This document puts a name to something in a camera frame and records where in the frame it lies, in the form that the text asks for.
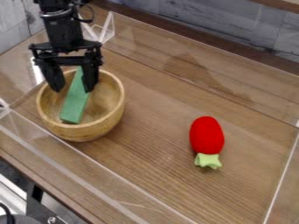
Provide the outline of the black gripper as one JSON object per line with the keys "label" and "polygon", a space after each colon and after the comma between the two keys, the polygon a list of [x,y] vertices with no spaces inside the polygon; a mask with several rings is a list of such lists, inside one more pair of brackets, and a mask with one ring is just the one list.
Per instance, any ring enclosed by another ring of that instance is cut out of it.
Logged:
{"label": "black gripper", "polygon": [[87,93],[92,92],[99,83],[102,44],[84,38],[80,24],[91,23],[94,18],[80,19],[76,10],[43,11],[40,17],[48,41],[30,44],[30,50],[51,89],[60,92],[66,85],[62,66],[83,65],[83,86]]}

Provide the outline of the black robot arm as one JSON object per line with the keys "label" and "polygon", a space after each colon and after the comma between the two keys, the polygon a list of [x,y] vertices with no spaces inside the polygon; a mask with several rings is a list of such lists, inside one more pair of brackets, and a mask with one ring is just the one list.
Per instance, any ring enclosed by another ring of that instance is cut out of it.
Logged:
{"label": "black robot arm", "polygon": [[40,6],[48,42],[30,44],[35,65],[51,89],[60,92],[66,79],[62,66],[80,66],[83,87],[91,92],[99,83],[99,67],[103,65],[102,43],[83,37],[82,23],[92,23],[95,16],[80,19],[78,8],[87,3],[79,0],[34,0]]}

